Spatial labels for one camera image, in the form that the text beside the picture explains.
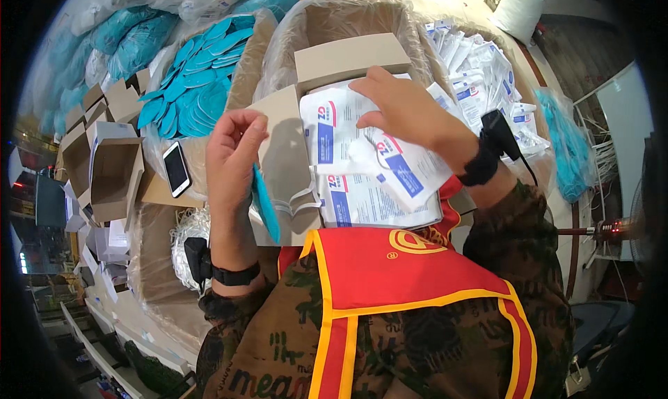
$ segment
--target red apron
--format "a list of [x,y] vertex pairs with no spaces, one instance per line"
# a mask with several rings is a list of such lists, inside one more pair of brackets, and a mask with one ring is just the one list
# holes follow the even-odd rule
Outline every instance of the red apron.
[[[444,187],[449,183],[451,196],[461,184],[450,181]],[[530,398],[536,377],[536,341],[522,304],[509,282],[455,252],[450,231],[460,218],[447,199],[444,203],[444,221],[427,229],[429,236],[435,236],[429,240],[408,230],[387,228],[309,231],[300,258],[315,251],[323,290],[323,322],[309,399],[351,397],[360,315],[444,306],[477,297],[498,298],[499,311],[512,326],[513,362],[506,399]],[[279,256],[281,272],[292,262],[287,260],[293,251],[284,251]]]

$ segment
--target smartphone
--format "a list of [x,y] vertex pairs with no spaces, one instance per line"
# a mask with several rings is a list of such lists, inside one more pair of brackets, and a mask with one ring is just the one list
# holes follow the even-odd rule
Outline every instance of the smartphone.
[[177,141],[169,147],[162,155],[162,160],[165,164],[165,170],[167,170],[172,197],[177,198],[190,187],[191,183],[181,144]]

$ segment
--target face mask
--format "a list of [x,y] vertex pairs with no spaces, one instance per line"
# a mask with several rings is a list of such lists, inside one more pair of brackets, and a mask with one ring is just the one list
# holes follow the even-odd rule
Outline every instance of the face mask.
[[280,241],[280,225],[276,218],[276,211],[271,204],[271,199],[267,193],[267,186],[264,184],[262,174],[258,169],[257,164],[253,165],[253,183],[250,186],[250,191],[253,195],[253,205],[255,210],[260,215],[262,223],[269,231],[269,235],[276,244]]

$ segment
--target camouflage jacket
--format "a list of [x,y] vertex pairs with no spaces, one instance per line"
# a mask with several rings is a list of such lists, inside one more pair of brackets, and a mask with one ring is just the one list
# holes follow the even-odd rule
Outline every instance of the camouflage jacket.
[[[463,247],[517,291],[536,338],[535,398],[559,396],[575,328],[546,205],[536,188],[518,183],[475,214]],[[205,398],[308,396],[322,321],[315,254],[290,266],[275,287],[234,299],[209,293],[200,306],[214,324],[197,361]],[[352,396],[382,398],[397,377],[424,398],[505,397],[512,339],[492,298],[360,317]]]

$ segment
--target yellow trim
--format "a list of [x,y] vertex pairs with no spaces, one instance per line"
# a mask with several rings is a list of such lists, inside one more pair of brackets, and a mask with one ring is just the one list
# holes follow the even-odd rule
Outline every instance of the yellow trim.
[[[406,234],[412,235],[413,238],[415,238],[415,242],[417,244],[409,243],[406,241]],[[402,239],[404,241],[404,244],[406,245],[412,245],[413,247],[407,247],[405,245],[400,244],[401,241],[399,239]],[[409,253],[409,254],[433,254],[433,253],[440,253],[441,251],[446,251],[446,247],[438,247],[434,249],[425,249],[427,247],[427,244],[429,245],[438,245],[435,243],[432,243],[428,239],[424,239],[421,236],[405,229],[393,229],[389,231],[389,244],[394,247],[394,249],[398,249],[399,251],[402,251],[404,253]]]
[[457,224],[456,224],[455,226],[453,226],[452,228],[450,228],[450,230],[447,232],[447,236],[446,236],[446,238],[447,238],[447,242],[451,242],[451,241],[450,241],[450,234],[452,234],[452,230],[453,230],[453,229],[455,229],[456,227],[459,226],[460,223],[462,223],[462,215],[459,214],[459,212],[456,211],[456,210],[452,207],[452,205],[450,204],[450,199],[447,200],[447,205],[450,206],[450,208],[457,214],[457,218],[459,218],[459,219],[457,220]]
[[450,303],[455,303],[468,299],[475,299],[478,297],[499,297],[501,299],[512,300],[512,294],[505,295],[485,289],[469,289],[469,290],[460,290],[453,294],[441,297],[435,297],[433,299],[421,300],[417,302],[397,303],[396,305],[358,307],[357,309],[347,309],[347,310],[335,309],[332,311],[332,317],[334,319],[338,319],[338,318],[347,318],[349,316],[375,315],[378,313],[408,311],[417,309],[419,307],[444,306],[444,305],[449,305]]
[[510,373],[510,383],[508,391],[506,392],[506,399],[512,399],[517,389],[517,381],[520,377],[520,326],[517,324],[515,317],[508,313],[503,299],[498,300],[499,311],[506,317],[512,327],[512,373]]
[[355,352],[357,350],[357,316],[348,317],[343,354],[343,371],[339,384],[339,399],[350,399],[353,394],[353,372],[355,370]]
[[538,364],[539,360],[538,350],[536,349],[536,337],[534,337],[534,332],[531,330],[529,321],[526,319],[524,308],[522,307],[520,298],[517,296],[517,293],[515,292],[515,288],[512,286],[512,284],[510,284],[509,281],[507,280],[504,281],[506,282],[508,290],[510,290],[510,294],[512,295],[513,298],[513,303],[515,303],[515,308],[517,308],[517,313],[519,314],[520,319],[524,322],[524,325],[526,326],[526,329],[529,332],[529,337],[531,339],[531,369],[529,371],[529,382],[526,385],[526,392],[524,393],[524,399],[529,399],[531,397],[531,393],[533,392],[534,384],[536,382],[536,365]]
[[320,274],[320,286],[322,286],[323,289],[323,323],[320,328],[320,339],[315,353],[313,378],[311,379],[311,388],[309,390],[309,399],[318,399],[320,385],[323,381],[327,350],[329,349],[329,339],[332,331],[332,289],[329,284],[329,274],[327,273],[327,262],[325,262],[323,243],[320,240],[320,235],[317,230],[310,230],[307,234],[304,250],[302,250],[299,258],[304,257],[311,251],[312,244],[315,244],[315,253],[318,258],[318,272]]

